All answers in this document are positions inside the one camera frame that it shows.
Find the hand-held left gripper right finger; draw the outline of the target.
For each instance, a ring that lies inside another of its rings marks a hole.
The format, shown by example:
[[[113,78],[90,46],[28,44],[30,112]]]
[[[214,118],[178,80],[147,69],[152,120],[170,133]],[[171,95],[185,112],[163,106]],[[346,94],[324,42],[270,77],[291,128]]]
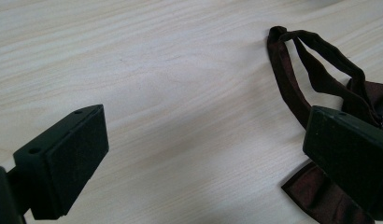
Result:
[[[373,219],[383,221],[383,131],[345,112],[311,108],[304,153]]]

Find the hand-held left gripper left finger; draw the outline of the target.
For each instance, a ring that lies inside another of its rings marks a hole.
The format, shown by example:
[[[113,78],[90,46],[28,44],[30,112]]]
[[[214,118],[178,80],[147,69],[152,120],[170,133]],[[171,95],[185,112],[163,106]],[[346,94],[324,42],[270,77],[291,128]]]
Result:
[[[104,107],[68,114],[13,154],[9,179],[18,210],[37,220],[67,215],[107,153]]]

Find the dark red bow tie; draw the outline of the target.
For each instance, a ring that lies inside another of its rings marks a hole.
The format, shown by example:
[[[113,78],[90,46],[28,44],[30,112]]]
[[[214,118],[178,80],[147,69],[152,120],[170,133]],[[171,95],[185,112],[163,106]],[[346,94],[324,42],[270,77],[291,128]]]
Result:
[[[369,82],[364,72],[335,46],[304,30],[270,29],[267,51],[284,102],[306,128],[311,108],[301,92],[286,47],[292,41],[312,88],[342,98],[338,111],[361,119],[383,131],[383,84]],[[284,185],[283,190],[319,224],[376,224],[311,159]]]

